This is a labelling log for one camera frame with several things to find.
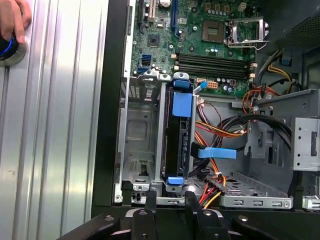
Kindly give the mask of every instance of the blue latch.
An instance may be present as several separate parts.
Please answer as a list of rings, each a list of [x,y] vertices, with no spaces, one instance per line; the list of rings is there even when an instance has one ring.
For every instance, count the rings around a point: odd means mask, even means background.
[[[192,93],[173,93],[172,115],[176,117],[191,117]]]
[[[168,176],[166,182],[170,185],[183,185],[184,178],[182,176]]]
[[[181,89],[189,89],[190,82],[187,80],[175,80],[173,82],[173,87],[174,88],[181,88]]]

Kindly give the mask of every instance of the pci express slot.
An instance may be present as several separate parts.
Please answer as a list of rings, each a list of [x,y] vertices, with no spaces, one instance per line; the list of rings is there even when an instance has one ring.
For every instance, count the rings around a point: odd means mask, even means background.
[[[144,2],[145,2],[145,0],[139,0],[138,14],[137,14],[138,27],[140,27],[140,25],[142,23],[142,15],[143,15],[143,11],[144,11]]]

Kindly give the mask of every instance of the cpu socket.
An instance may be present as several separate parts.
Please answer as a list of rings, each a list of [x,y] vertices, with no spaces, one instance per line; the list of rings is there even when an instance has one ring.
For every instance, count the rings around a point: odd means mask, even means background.
[[[218,21],[204,21],[202,27],[202,40],[206,42],[224,42],[224,24]]]

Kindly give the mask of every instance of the blue ring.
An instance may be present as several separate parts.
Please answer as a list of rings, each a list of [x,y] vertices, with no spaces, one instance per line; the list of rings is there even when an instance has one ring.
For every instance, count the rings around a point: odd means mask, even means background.
[[[10,42],[9,42],[9,46],[8,46],[4,51],[1,51],[1,52],[0,52],[0,55],[6,54],[6,53],[10,50],[10,48],[12,47],[12,44],[13,44],[13,43],[14,43],[14,38],[11,37]]]

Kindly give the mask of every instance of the sata port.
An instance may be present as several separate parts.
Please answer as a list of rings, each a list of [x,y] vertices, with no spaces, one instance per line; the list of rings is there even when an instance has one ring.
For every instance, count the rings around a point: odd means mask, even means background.
[[[149,59],[142,59],[142,60],[141,60],[141,63],[142,63],[143,66],[150,66],[151,60],[149,60]]]

